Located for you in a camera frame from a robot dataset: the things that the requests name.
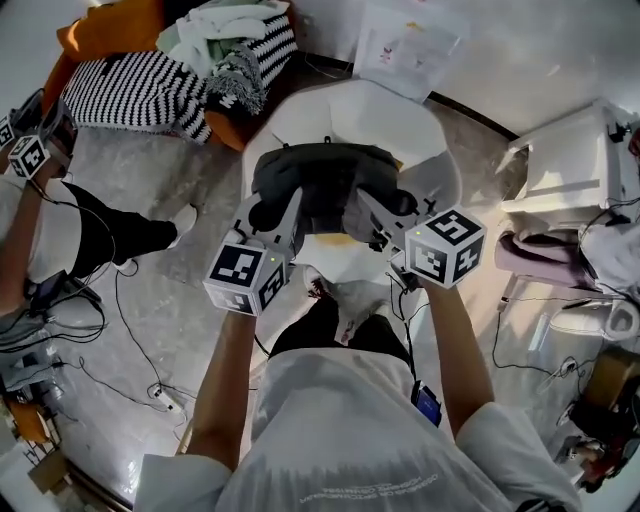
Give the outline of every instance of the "striped cushion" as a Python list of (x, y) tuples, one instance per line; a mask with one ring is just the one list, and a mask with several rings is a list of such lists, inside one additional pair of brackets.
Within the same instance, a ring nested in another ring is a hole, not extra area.
[(204, 143), (205, 82), (162, 52), (82, 63), (62, 96), (78, 126), (174, 132)]
[(298, 47), (286, 15), (271, 18), (266, 28), (264, 39), (245, 40), (245, 44), (258, 58), (262, 85), (268, 89)]

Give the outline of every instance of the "floor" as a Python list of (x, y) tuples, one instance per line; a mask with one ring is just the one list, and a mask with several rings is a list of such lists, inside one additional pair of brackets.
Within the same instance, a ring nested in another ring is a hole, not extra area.
[[(498, 205), (521, 181), (521, 162), (496, 176), (507, 141), (455, 111), (437, 104), (428, 107), (441, 121), (463, 174), (462, 204), (488, 227), (482, 265), (460, 289), (491, 368), (498, 400), (525, 409), (554, 453), (563, 437), (563, 432), (557, 432), (556, 420), (576, 393), (576, 375), (545, 382), (544, 376), (530, 370), (499, 370), (490, 355), (496, 306), (509, 278), (492, 262), (492, 248), (504, 225)], [(212, 306), (200, 282), (240, 200), (240, 156), (222, 147), (197, 147), (176, 138), (85, 129), (80, 132), (71, 171), (76, 184), (112, 207), (156, 219), (170, 218), (185, 202), (198, 207), (196, 227), (178, 248), (141, 258), (135, 276), (117, 278), (123, 315), (160, 378), (195, 395), (224, 316)], [(56, 348), (64, 361), (77, 364), (82, 356), (95, 378), (149, 403), (146, 389), (156, 377), (120, 318), (115, 280), (115, 271), (109, 269), (92, 284), (108, 311), (109, 326), (100, 339), (89, 345), (60, 342)], [(389, 293), (388, 288), (375, 286), (376, 294)], [(362, 290), (363, 285), (356, 283), (344, 285), (342, 292), (357, 302)], [(258, 336), (267, 344), (308, 306), (299, 273), (285, 291), (259, 321)], [(519, 284), (513, 295), (521, 299), (570, 296), (567, 290), (527, 283)], [(416, 294), (406, 300), (405, 309), (411, 312), (425, 297)], [(538, 316), (557, 310), (559, 304), (553, 300), (514, 302), (502, 315), (499, 362), (526, 362), (526, 347)], [(428, 308), (422, 309), (411, 327), (419, 376), (441, 396)], [(554, 349), (550, 367), (555, 369), (566, 355), (583, 361), (597, 353), (600, 338), (551, 336), (549, 344)], [(263, 361), (256, 349), (252, 366), (257, 384)], [(73, 368), (65, 368), (57, 383), (60, 387), (52, 394), (55, 407), (64, 414), (59, 418), (66, 455), (98, 482), (133, 501), (143, 454), (173, 454), (186, 426), (185, 417), (133, 403)], [(192, 400), (175, 396), (184, 404), (188, 419)]]

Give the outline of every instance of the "black and white striped pillow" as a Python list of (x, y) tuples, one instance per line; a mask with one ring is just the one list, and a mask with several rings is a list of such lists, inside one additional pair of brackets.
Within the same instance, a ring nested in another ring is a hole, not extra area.
[(62, 96), (78, 126), (175, 132), (204, 143), (206, 84), (162, 52), (113, 55), (80, 64)]

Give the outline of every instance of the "clothing pile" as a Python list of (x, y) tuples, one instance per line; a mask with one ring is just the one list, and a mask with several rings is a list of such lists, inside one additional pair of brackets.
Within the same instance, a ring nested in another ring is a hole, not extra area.
[(217, 0), (164, 30), (157, 47), (206, 82), (207, 109), (233, 119), (262, 112), (297, 46), (286, 2)]

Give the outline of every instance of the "hand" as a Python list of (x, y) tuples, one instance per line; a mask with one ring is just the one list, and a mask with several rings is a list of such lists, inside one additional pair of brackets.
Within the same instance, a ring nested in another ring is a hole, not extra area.
[(50, 179), (63, 178), (64, 174), (64, 167), (62, 167), (54, 158), (50, 158), (34, 176), (33, 181), (35, 181), (36, 184), (44, 190)]
[[(64, 154), (67, 154), (66, 148), (58, 139), (52, 137), (51, 142), (55, 144), (60, 151), (62, 151)], [(51, 157), (45, 162), (45, 164), (35, 175), (33, 180), (42, 190), (44, 190), (50, 179), (64, 178), (65, 174), (65, 168), (60, 165), (60, 163), (55, 158)]]

